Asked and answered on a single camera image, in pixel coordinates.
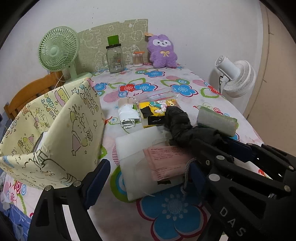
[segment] fan grille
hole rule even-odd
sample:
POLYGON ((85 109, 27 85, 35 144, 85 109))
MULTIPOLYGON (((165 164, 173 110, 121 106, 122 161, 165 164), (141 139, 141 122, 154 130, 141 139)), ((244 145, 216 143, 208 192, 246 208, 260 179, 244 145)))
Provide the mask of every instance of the fan grille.
POLYGON ((216 63, 215 63, 215 66, 218 67, 224 60, 224 56, 221 55, 217 60, 216 60, 216 63))
POLYGON ((77 33, 69 27, 56 27, 41 40, 38 56, 41 65, 49 71, 60 71, 77 56, 79 41, 77 33))
POLYGON ((245 60, 239 60, 234 62, 234 65, 240 69, 240 75, 232 80, 228 81, 224 86, 224 91, 233 98, 244 95, 255 83, 255 70, 245 60))

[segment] wooden chair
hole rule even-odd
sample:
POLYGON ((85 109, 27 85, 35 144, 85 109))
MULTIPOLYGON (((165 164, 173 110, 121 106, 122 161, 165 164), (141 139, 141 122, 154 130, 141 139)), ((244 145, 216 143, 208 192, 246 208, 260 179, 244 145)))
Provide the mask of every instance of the wooden chair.
MULTIPOLYGON (((41 96, 50 89, 53 89, 58 82, 58 79, 62 77, 62 72, 51 72, 51 74, 46 75, 45 77, 35 80, 30 84, 22 88, 16 95, 13 97, 10 104, 4 106, 4 110, 8 118, 14 120, 17 114, 22 110, 22 108, 29 103, 30 101, 36 99, 38 96, 41 96)), ((63 85, 64 82, 59 82, 57 87, 63 85)))

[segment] door frame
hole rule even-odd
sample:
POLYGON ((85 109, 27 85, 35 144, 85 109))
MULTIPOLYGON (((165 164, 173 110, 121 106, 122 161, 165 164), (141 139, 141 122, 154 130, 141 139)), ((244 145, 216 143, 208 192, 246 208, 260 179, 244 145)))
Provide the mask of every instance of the door frame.
POLYGON ((259 94, 259 90, 261 88, 262 82, 264 81, 263 77, 266 70, 268 51, 269 51, 269 20, 268 20, 268 14, 267 14, 267 7, 262 2, 259 2, 259 3, 260 3, 261 13, 262 13, 262 25, 263 25, 262 53, 261 53, 261 60, 260 60, 256 82, 254 84, 252 94, 250 96, 249 102, 243 114, 243 116, 246 119, 248 119, 249 117, 249 114, 259 94))

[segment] blue flower pattern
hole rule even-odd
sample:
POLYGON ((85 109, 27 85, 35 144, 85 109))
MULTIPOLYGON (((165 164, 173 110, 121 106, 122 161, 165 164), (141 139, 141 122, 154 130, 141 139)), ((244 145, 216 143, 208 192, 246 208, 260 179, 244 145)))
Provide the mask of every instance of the blue flower pattern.
POLYGON ((165 72, 163 71, 158 71, 158 70, 153 70, 151 72, 146 72, 144 73, 144 75, 148 75, 148 77, 150 78, 154 78, 154 77, 161 77, 165 75, 165 72))
POLYGON ((157 89, 157 87, 158 86, 152 85, 150 83, 143 83, 143 84, 140 84, 140 85, 135 85, 135 89, 143 90, 143 92, 153 91, 153 90, 157 89))
POLYGON ((184 196, 180 185, 146 196, 137 201, 138 212, 151 227, 155 240, 181 240, 199 235, 207 223, 207 215, 197 196, 184 196))
POLYGON ((119 92, 118 96, 119 97, 126 97, 128 95, 127 91, 119 92))
POLYGON ((184 79, 178 79, 176 80, 179 84, 185 84, 185 85, 188 85, 190 84, 190 82, 188 80, 184 80, 184 79))
POLYGON ((183 96, 191 97, 193 95, 197 95, 198 92, 193 90, 190 85, 171 85, 173 92, 180 93, 183 96))
POLYGON ((23 184, 20 193, 21 193, 22 195, 25 195, 26 192, 27 192, 27 186, 26 186, 25 184, 23 184))
POLYGON ((108 84, 102 82, 102 83, 100 83, 100 84, 96 84, 96 85, 94 86, 94 89, 95 89, 96 92, 103 91, 104 89, 106 89, 106 85, 108 85, 108 84))

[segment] white fan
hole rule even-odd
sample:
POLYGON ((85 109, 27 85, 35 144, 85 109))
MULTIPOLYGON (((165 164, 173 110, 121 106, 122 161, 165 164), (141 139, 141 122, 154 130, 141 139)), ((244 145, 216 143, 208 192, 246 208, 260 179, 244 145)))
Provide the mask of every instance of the white fan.
POLYGON ((246 94, 255 84, 256 73, 248 61, 239 60, 232 63, 222 55, 216 60, 215 66, 229 79, 224 91, 230 97, 237 98, 246 94))

